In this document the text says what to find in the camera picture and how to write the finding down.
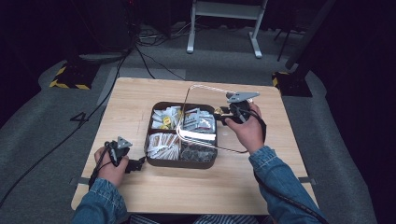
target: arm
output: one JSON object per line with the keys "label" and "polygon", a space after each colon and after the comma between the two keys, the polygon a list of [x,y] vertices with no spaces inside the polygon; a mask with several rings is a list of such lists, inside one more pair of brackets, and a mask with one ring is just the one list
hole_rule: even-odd
{"label": "arm", "polygon": [[[260,117],[260,109],[250,104],[250,109],[256,111]],[[323,216],[312,201],[305,188],[295,177],[289,166],[277,157],[275,152],[264,145],[262,127],[258,120],[252,116],[243,124],[237,124],[231,119],[226,119],[227,125],[236,133],[238,140],[250,153],[250,163],[253,170],[266,186],[309,207]],[[317,219],[305,211],[284,202],[275,195],[260,187],[262,197],[268,203],[268,212],[278,223],[318,223]]]}
{"label": "arm", "polygon": [[[96,161],[103,151],[103,147],[96,151],[94,154]],[[108,153],[105,153],[98,178],[82,198],[72,223],[116,223],[117,219],[126,215],[125,203],[117,187],[121,184],[129,159],[122,158],[120,165],[115,167]]]}

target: blue sleeve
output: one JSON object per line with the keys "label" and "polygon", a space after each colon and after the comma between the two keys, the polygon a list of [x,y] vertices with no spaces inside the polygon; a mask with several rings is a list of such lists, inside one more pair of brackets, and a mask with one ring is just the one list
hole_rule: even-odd
{"label": "blue sleeve", "polygon": [[[290,167],[271,148],[262,147],[250,155],[249,161],[258,178],[270,189],[302,203],[324,217]],[[315,217],[280,200],[262,187],[260,192],[267,201],[268,213],[277,223],[320,223]]]}
{"label": "blue sleeve", "polygon": [[72,223],[116,223],[126,214],[125,202],[117,188],[97,178],[78,205]]}

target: brown divided tray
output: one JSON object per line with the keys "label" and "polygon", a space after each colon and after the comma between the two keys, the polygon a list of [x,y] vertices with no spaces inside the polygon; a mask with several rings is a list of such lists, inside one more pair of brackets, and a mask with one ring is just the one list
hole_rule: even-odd
{"label": "brown divided tray", "polygon": [[[151,115],[150,115],[150,121],[148,124],[148,133],[146,137],[146,143],[145,143],[145,152],[147,156],[147,148],[149,147],[149,136],[153,133],[174,133],[176,134],[176,130],[163,130],[163,129],[152,129],[152,115],[154,114],[154,109],[159,109],[163,110],[166,109],[169,106],[181,106],[181,109],[183,109],[183,104],[182,103],[172,103],[172,102],[159,102],[156,104],[154,107],[152,107],[151,110]],[[194,109],[194,108],[200,108],[201,110],[208,111],[209,113],[213,114],[214,108],[210,105],[195,105],[195,104],[186,104],[186,110]],[[217,150],[215,149],[216,154],[213,158],[212,161],[172,161],[172,160],[160,160],[160,159],[152,159],[147,156],[147,161],[149,164],[153,166],[162,166],[162,167],[176,167],[176,168],[191,168],[191,169],[208,169],[213,166],[215,163],[215,159],[217,157]]]}

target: person's right arm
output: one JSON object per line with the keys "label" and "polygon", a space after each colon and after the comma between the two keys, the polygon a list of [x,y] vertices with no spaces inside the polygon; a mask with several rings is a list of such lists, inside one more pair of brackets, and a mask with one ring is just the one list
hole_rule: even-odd
{"label": "person's right arm", "polygon": [[[262,116],[256,105],[250,104],[250,109]],[[323,216],[290,167],[271,148],[264,145],[262,127],[256,118],[250,116],[243,124],[237,124],[231,119],[225,121],[250,153],[249,161],[253,171],[266,186]],[[263,187],[260,187],[260,192],[267,201],[269,214],[277,223],[319,223],[315,217],[284,202]]]}

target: white metal stand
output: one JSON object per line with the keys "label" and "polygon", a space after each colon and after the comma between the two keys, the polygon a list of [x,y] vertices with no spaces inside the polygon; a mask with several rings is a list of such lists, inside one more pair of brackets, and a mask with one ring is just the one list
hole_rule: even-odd
{"label": "white metal stand", "polygon": [[256,25],[254,32],[249,32],[248,37],[253,47],[256,58],[262,57],[259,44],[257,43],[257,33],[259,32],[260,25],[262,24],[262,16],[264,15],[267,0],[262,1],[261,6],[244,6],[236,4],[224,4],[213,2],[201,2],[197,0],[192,1],[191,9],[191,29],[189,36],[189,43],[187,44],[187,52],[194,52],[194,39],[195,39],[195,16],[212,16],[212,17],[225,17],[236,18],[245,20],[254,20]]}

